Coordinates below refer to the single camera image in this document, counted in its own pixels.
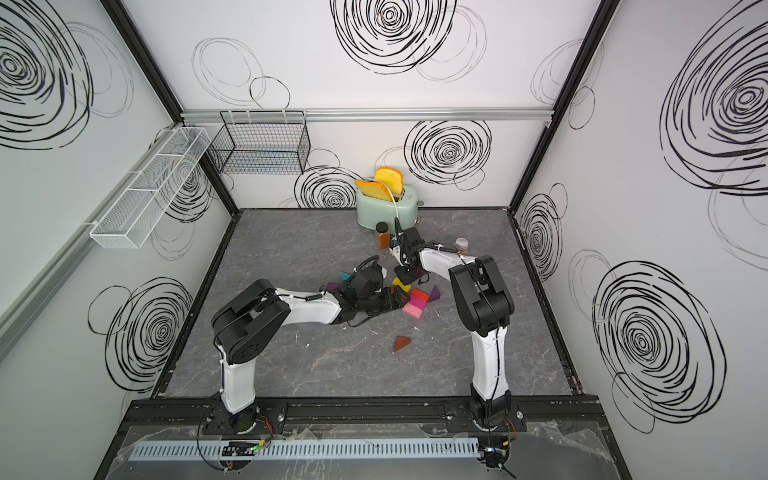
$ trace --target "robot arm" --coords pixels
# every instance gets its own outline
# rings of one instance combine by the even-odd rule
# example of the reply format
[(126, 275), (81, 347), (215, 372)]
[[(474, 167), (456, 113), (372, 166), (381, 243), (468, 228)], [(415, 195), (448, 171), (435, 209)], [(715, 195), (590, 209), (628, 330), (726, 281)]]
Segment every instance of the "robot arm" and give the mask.
[(404, 307), (409, 295), (399, 287), (383, 288), (386, 271), (378, 260), (374, 256), (362, 262), (332, 293), (292, 292), (257, 280), (216, 313), (211, 323), (221, 354), (221, 399), (229, 412), (253, 403), (256, 357), (282, 325), (343, 323), (360, 311), (375, 316)]
[[(511, 409), (504, 369), (504, 339), (514, 303), (489, 256), (460, 256), (442, 245), (429, 244), (416, 228), (400, 231), (390, 244), (400, 265), (398, 278), (409, 284), (426, 273), (450, 280), (459, 317), (472, 333), (475, 372), (470, 385), (472, 410), (483, 428), (501, 423)], [(221, 397), (231, 413), (256, 398), (253, 385), (256, 357), (284, 324), (350, 321), (359, 311), (369, 317), (402, 308), (409, 296), (385, 286), (378, 257), (361, 263), (335, 292), (302, 293), (275, 288), (258, 280), (219, 310), (214, 317), (214, 344), (221, 354)]]
[(395, 220), (396, 238), (392, 255), (403, 283), (412, 283), (426, 273), (450, 280), (458, 316), (472, 335), (475, 373), (472, 376), (472, 410), (480, 426), (503, 421), (511, 410), (511, 393), (505, 375), (504, 340), (515, 304), (506, 283), (488, 255), (468, 257), (428, 244), (415, 227), (402, 231)]

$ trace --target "table surface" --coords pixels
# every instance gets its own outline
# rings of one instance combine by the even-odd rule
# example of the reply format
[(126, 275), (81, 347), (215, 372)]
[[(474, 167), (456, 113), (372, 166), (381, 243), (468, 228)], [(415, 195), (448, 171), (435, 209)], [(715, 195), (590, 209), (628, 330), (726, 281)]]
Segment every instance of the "table surface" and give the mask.
[[(491, 255), (515, 302), (505, 343), (512, 395), (569, 395), (549, 328), (503, 210), (421, 210), (419, 233), (447, 245), (469, 240), (470, 255)], [(351, 210), (246, 210), (190, 333), (165, 396), (210, 396), (221, 385), (210, 320), (253, 281), (316, 292), (381, 253), (374, 233)], [(396, 261), (382, 253), (386, 280)], [(417, 286), (441, 299), (420, 319), (401, 310), (358, 328), (304, 323), (280, 328), (257, 358), (257, 396), (465, 396), (474, 362), (470, 333), (456, 312), (451, 284), (437, 275)], [(392, 352), (397, 336), (411, 344)]]

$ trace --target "black frame edge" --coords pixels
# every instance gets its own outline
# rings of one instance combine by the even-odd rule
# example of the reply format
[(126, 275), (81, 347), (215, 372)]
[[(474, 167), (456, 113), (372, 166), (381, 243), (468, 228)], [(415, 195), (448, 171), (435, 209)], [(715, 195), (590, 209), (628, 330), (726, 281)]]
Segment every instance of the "black frame edge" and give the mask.
[(608, 418), (603, 413), (602, 417), (598, 419), (598, 425), (600, 426), (600, 433), (603, 434), (608, 451), (611, 453), (611, 457), (614, 460), (616, 469), (619, 471), (619, 477), (623, 480), (632, 480), (632, 474), (629, 472), (627, 463), (624, 461), (624, 456), (621, 454), (621, 449), (616, 441), (616, 436), (608, 423)]
[[(469, 400), (470, 397), (451, 396), (451, 397), (430, 397), (430, 396), (411, 396), (411, 397), (260, 397), (261, 401), (266, 402), (284, 402), (288, 409), (300, 406), (302, 409), (322, 409), (325, 407), (344, 406), (345, 403), (351, 403), (355, 406), (367, 404), (368, 409), (372, 411), (378, 408), (388, 408), (404, 402), (423, 403), (423, 402), (456, 402)], [(525, 418), (528, 422), (547, 422), (549, 420), (573, 422), (573, 421), (591, 421), (596, 422), (600, 428), (605, 446), (611, 454), (616, 469), (622, 480), (631, 480), (632, 476), (624, 462), (624, 457), (616, 442), (616, 438), (605, 417), (605, 412), (597, 396), (579, 395), (579, 396), (523, 396), (515, 397), (520, 401), (520, 408), (526, 411)], [(125, 413), (123, 420), (115, 434), (109, 449), (107, 450), (101, 465), (94, 477), (94, 480), (104, 480), (107, 478), (109, 469), (114, 457), (123, 448), (123, 443), (127, 437), (131, 426), (136, 425), (174, 425), (174, 426), (196, 426), (199, 424), (200, 417), (207, 412), (209, 405), (214, 408), (221, 408), (215, 400), (210, 397), (173, 397), (161, 399), (140, 399), (131, 402), (131, 406)], [(341, 423), (354, 423), (353, 420), (343, 420)]]
[(123, 41), (131, 50), (131, 54), (133, 54), (136, 63), (139, 64), (139, 67), (141, 67), (141, 70), (147, 77), (152, 89), (157, 94), (157, 98), (160, 99), (160, 102), (170, 115), (170, 119), (173, 121), (184, 121), (181, 117), (181, 112), (183, 111), (181, 104), (160, 73), (160, 69), (157, 67), (141, 35), (139, 35), (136, 25), (134, 25), (123, 2), (121, 0), (101, 0), (101, 4), (109, 14), (109, 18), (112, 19), (115, 28), (120, 32)]
[[(120, 36), (128, 46), (128, 49), (131, 50), (131, 54), (134, 56), (136, 63), (138, 63), (141, 71), (147, 78), (147, 81), (149, 81), (149, 84), (157, 95), (157, 98), (160, 100), (160, 103), (165, 107), (170, 119), (175, 122), (183, 122), (184, 119), (181, 117), (181, 112), (184, 111), (184, 109), (176, 99), (174, 92), (170, 89), (170, 85), (160, 72), (154, 58), (152, 58), (152, 54), (149, 52), (147, 44), (145, 44), (144, 40), (141, 38), (141, 34), (139, 34), (133, 19), (131, 19), (131, 15), (125, 8), (125, 5), (123, 5), (123, 2), (121, 2), (121, 0), (101, 0), (101, 5), (104, 7), (107, 15), (109, 15), (114, 27), (120, 33)], [(230, 191), (224, 185), (221, 177), (219, 177), (218, 171), (210, 161), (208, 153), (205, 153), (200, 159), (200, 166), (206, 177), (208, 177), (211, 185), (213, 185), (214, 190), (230, 216), (234, 217), (237, 215), (237, 205), (230, 195)]]
[(242, 216), (243, 212), (241, 210), (237, 213), (237, 215), (235, 215), (235, 217), (230, 220), (230, 224), (227, 226), (227, 230), (221, 237), (221, 241), (219, 242), (219, 247), (216, 250), (214, 259), (210, 262), (208, 271), (205, 273), (203, 282), (200, 285), (200, 289), (197, 291), (197, 295), (194, 297), (192, 307), (187, 314), (187, 318), (184, 320), (184, 324), (181, 326), (179, 336), (176, 338), (176, 342), (174, 342), (174, 348), (170, 351), (168, 360), (166, 360), (165, 366), (163, 367), (163, 372), (159, 377), (157, 377), (157, 383), (155, 383), (154, 389), (152, 390), (152, 395), (150, 397), (152, 399), (155, 399), (158, 396), (162, 397), (165, 394), (165, 390), (168, 388), (170, 378), (173, 376), (173, 371), (176, 369), (176, 365), (179, 363), (181, 353), (184, 351), (184, 347), (187, 345), (187, 340), (189, 339), (190, 333), (192, 332), (192, 327), (194, 327), (194, 324), (197, 322), (197, 317), (200, 315), (200, 310), (203, 308), (203, 303), (208, 297), (208, 292), (210, 292), (211, 285), (214, 284), (216, 273), (219, 271), (221, 260), (224, 258), (224, 252), (227, 251), (230, 240), (232, 240), (232, 236), (235, 233), (237, 223), (240, 221)]
[(563, 88), (560, 90), (558, 99), (554, 103), (552, 120), (544, 131), (541, 132), (541, 136), (538, 138), (536, 147), (531, 154), (531, 160), (528, 161), (528, 165), (526, 165), (525, 171), (523, 172), (522, 177), (520, 177), (518, 186), (515, 189), (515, 195), (512, 197), (512, 202), (509, 204), (509, 208), (513, 214), (517, 212), (517, 209), (522, 204), (523, 198), (528, 192), (528, 188), (531, 186), (531, 182), (536, 175), (536, 171), (544, 160), (549, 145), (557, 134), (560, 123), (568, 112), (568, 106), (571, 104), (571, 101), (579, 88), (579, 83), (584, 77), (584, 73), (586, 73), (589, 63), (592, 61), (592, 57), (603, 39), (603, 34), (611, 23), (611, 19), (620, 3), (621, 0), (601, 0), (598, 10), (592, 18), (592, 23), (589, 25), (587, 34), (584, 37), (584, 41), (581, 43), (581, 47), (576, 55), (576, 60), (574, 60), (571, 70), (565, 78)]
[(518, 248), (520, 249), (520, 253), (522, 253), (523, 260), (525, 261), (525, 269), (528, 271), (528, 276), (531, 278), (533, 290), (536, 292), (536, 297), (538, 298), (538, 303), (541, 306), (541, 311), (544, 313), (544, 318), (547, 321), (549, 334), (552, 337), (552, 342), (554, 343), (554, 349), (558, 351), (560, 364), (562, 365), (565, 372), (565, 378), (568, 379), (568, 385), (571, 386), (571, 391), (573, 394), (582, 395), (584, 393), (584, 388), (581, 386), (581, 380), (578, 378), (578, 374), (576, 373), (576, 367), (574, 366), (573, 360), (571, 359), (571, 354), (568, 352), (568, 347), (565, 345), (565, 339), (563, 338), (563, 334), (561, 333), (560, 327), (558, 326), (558, 321), (554, 317), (552, 305), (549, 304), (549, 299), (547, 298), (547, 293), (544, 290), (544, 285), (541, 283), (541, 279), (539, 278), (538, 273), (536, 272), (536, 269), (531, 262), (531, 258), (528, 255), (528, 247), (525, 245), (525, 239), (523, 238), (522, 232), (520, 231), (518, 221), (515, 219), (515, 215), (513, 215), (511, 211), (507, 212), (507, 215), (509, 217), (509, 224), (515, 233), (515, 241), (518, 243)]

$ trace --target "aluminum rail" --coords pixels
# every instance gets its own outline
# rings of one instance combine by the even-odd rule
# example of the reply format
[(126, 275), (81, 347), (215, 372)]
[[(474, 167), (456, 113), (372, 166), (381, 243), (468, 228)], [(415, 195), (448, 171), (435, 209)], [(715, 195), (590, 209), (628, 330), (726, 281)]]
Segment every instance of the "aluminum rail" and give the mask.
[(550, 121), (552, 107), (486, 108), (290, 108), (282, 110), (186, 110), (186, 124), (227, 121), (265, 123), (301, 121), (428, 121), (428, 120), (530, 120)]

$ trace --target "red wire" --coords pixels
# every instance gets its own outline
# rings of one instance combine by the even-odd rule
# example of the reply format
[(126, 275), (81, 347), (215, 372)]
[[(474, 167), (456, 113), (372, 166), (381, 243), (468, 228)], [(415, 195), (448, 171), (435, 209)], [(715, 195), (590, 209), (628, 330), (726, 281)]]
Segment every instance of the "red wire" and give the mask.
[(512, 420), (510, 420), (510, 419), (505, 419), (505, 420), (509, 423), (509, 425), (512, 425), (512, 431), (515, 433), (515, 440), (517, 440), (518, 439), (518, 431), (517, 431), (517, 429), (515, 429), (515, 424), (512, 423)]
[(261, 418), (264, 419), (264, 421), (262, 422), (261, 420), (257, 420), (257, 422), (266, 423), (266, 427), (270, 430), (270, 433), (274, 435), (274, 432), (272, 431), (272, 425), (270, 425), (270, 420), (264, 415), (262, 415)]

